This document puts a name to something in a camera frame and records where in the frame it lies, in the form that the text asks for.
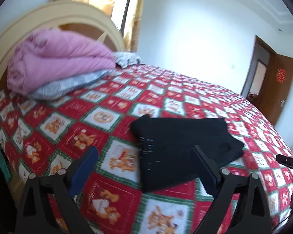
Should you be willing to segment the black pants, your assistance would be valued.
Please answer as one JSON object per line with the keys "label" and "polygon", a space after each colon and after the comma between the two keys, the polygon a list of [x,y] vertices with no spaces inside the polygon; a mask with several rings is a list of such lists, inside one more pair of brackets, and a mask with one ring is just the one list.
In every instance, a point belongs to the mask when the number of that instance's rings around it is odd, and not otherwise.
{"label": "black pants", "polygon": [[244,144],[228,132],[224,118],[151,118],[131,122],[138,143],[141,190],[144,193],[183,184],[201,173],[193,147],[222,168],[243,155]]}

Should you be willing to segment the red patchwork bedspread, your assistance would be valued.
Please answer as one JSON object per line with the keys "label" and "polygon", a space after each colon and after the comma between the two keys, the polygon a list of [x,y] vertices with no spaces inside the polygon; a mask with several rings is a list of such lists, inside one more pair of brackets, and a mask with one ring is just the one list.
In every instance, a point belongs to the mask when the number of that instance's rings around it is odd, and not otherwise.
{"label": "red patchwork bedspread", "polygon": [[98,161],[75,201],[95,233],[192,233],[212,204],[190,177],[197,145],[232,174],[256,174],[271,225],[291,213],[290,148],[247,99],[154,66],[117,68],[57,100],[0,90],[0,144],[22,181],[54,175],[93,146]]}

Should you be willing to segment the red door decoration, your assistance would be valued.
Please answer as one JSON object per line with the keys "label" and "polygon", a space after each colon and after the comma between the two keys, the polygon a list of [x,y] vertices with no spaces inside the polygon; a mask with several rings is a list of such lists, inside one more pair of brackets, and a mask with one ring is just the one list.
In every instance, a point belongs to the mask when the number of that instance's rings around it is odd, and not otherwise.
{"label": "red door decoration", "polygon": [[279,68],[276,73],[276,81],[278,83],[283,83],[286,80],[286,70]]}

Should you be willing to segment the brown wooden door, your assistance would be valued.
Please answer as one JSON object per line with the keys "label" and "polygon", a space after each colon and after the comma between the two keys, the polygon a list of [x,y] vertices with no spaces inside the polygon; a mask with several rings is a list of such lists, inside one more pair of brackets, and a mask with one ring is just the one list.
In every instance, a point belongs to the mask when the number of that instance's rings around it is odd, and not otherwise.
{"label": "brown wooden door", "polygon": [[[278,83],[276,81],[276,73],[279,68],[286,70],[286,80],[283,83]],[[292,79],[293,58],[280,54],[272,55],[257,98],[256,106],[274,126],[276,125],[287,100]]]}

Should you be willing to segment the grey patterned pillow under quilt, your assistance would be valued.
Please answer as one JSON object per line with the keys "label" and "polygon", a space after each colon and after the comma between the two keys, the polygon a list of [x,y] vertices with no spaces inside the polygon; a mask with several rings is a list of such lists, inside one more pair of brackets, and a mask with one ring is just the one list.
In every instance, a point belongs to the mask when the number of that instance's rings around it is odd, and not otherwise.
{"label": "grey patterned pillow under quilt", "polygon": [[80,74],[52,81],[28,94],[27,97],[35,100],[56,100],[71,91],[96,83],[111,72],[112,70],[99,70],[88,74]]}

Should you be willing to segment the pink folded quilt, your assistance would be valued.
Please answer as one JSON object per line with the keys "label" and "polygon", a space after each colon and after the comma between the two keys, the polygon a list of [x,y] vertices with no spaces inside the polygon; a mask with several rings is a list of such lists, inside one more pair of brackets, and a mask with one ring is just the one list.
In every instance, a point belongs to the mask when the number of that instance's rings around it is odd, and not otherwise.
{"label": "pink folded quilt", "polygon": [[7,87],[28,95],[49,82],[115,67],[114,54],[104,44],[73,31],[42,29],[15,47]]}

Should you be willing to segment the white patterned pillow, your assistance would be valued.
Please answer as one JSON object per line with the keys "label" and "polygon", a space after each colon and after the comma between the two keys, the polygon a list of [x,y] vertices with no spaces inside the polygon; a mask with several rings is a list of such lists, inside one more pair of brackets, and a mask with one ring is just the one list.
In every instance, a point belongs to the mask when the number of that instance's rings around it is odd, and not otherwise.
{"label": "white patterned pillow", "polygon": [[146,63],[135,52],[114,52],[115,63],[122,69],[128,66],[145,65]]}

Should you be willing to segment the cream wooden headboard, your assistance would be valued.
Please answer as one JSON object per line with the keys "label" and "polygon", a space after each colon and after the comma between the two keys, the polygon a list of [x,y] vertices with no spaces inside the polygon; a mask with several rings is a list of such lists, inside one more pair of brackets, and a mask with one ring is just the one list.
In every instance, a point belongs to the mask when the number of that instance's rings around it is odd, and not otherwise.
{"label": "cream wooden headboard", "polygon": [[125,50],[121,32],[98,8],[69,0],[50,2],[22,15],[0,34],[0,90],[7,88],[6,68],[14,47],[30,32],[41,28],[76,31],[113,51]]}

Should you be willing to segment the window with frame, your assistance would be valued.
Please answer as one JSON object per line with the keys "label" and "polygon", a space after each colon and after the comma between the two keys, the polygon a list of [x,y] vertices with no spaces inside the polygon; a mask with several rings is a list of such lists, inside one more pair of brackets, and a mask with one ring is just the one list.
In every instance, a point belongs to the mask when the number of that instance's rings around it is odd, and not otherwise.
{"label": "window with frame", "polygon": [[115,0],[111,14],[112,22],[122,35],[124,35],[129,4],[130,0]]}

